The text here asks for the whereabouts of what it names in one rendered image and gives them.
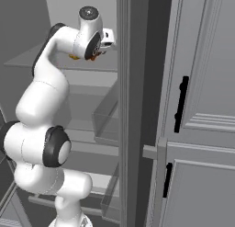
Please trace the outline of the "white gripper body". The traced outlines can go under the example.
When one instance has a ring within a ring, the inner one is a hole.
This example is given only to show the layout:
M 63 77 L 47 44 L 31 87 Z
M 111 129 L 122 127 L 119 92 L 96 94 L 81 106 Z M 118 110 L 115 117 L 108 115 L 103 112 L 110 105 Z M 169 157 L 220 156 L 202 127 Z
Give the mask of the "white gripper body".
M 100 45 L 100 51 L 115 51 L 117 45 L 115 42 L 102 42 Z

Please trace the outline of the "orange-brown chicken drumstick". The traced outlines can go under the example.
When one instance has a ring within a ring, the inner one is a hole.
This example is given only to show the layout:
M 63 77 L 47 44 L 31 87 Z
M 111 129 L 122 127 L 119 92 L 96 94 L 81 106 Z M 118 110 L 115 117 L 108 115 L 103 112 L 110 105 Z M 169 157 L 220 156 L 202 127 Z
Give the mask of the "orange-brown chicken drumstick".
M 99 55 L 104 55 L 104 54 L 106 54 L 106 51 L 99 51 L 99 52 L 97 52 L 94 56 L 92 56 L 92 57 L 90 58 L 90 60 L 91 60 L 91 61 L 95 61 L 95 59 L 96 59 Z

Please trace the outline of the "glass fridge shelf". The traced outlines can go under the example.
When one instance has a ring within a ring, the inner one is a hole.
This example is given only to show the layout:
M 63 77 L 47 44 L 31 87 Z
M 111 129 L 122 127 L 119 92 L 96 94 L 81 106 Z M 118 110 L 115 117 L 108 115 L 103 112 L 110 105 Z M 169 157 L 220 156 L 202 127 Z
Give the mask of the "glass fridge shelf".
M 83 208 L 88 214 L 102 216 L 100 203 L 105 195 L 111 176 L 89 173 L 92 177 L 93 187 L 87 200 L 83 200 Z
M 42 43 L 5 62 L 4 66 L 31 68 L 41 47 Z M 59 68 L 66 70 L 116 72 L 118 70 L 118 52 L 108 51 L 97 56 L 94 61 L 74 60 L 68 54 L 59 52 L 55 55 L 54 62 Z
M 94 140 L 92 131 L 66 129 L 72 142 L 72 150 L 83 153 L 96 153 L 102 155 L 118 156 L 118 148 L 113 145 L 104 145 Z

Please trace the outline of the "grey fridge door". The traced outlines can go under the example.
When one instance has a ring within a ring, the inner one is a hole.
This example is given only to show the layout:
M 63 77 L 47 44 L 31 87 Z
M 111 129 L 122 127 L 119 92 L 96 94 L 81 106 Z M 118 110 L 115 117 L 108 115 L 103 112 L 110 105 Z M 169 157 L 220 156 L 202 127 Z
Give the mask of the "grey fridge door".
M 120 227 L 145 227 L 172 0 L 117 0 Z

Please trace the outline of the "clear fridge door bin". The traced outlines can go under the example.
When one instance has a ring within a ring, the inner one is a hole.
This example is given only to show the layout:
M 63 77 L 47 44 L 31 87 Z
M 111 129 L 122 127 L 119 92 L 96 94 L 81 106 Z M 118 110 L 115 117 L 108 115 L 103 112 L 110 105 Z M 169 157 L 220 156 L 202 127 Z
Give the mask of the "clear fridge door bin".
M 100 203 L 102 218 L 106 221 L 119 224 L 120 200 L 119 200 L 119 167 L 116 166 L 106 188 L 105 195 Z
M 95 141 L 118 147 L 118 82 L 107 91 L 92 113 Z

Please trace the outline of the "tall grey cupboard door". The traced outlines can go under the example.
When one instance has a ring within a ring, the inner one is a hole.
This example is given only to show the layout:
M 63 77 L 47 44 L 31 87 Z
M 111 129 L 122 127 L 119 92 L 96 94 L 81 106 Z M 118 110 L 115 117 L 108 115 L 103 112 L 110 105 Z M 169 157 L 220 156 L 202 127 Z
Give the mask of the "tall grey cupboard door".
M 172 0 L 159 122 L 158 133 L 169 142 L 235 148 L 235 0 Z

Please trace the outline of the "short grey cupboard door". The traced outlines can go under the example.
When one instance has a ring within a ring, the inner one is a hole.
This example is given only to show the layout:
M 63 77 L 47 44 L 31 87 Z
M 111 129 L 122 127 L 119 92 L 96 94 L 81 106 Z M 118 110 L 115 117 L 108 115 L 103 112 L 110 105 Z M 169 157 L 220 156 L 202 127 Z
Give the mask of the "short grey cupboard door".
M 160 138 L 144 155 L 153 160 L 146 227 L 235 227 L 235 149 Z

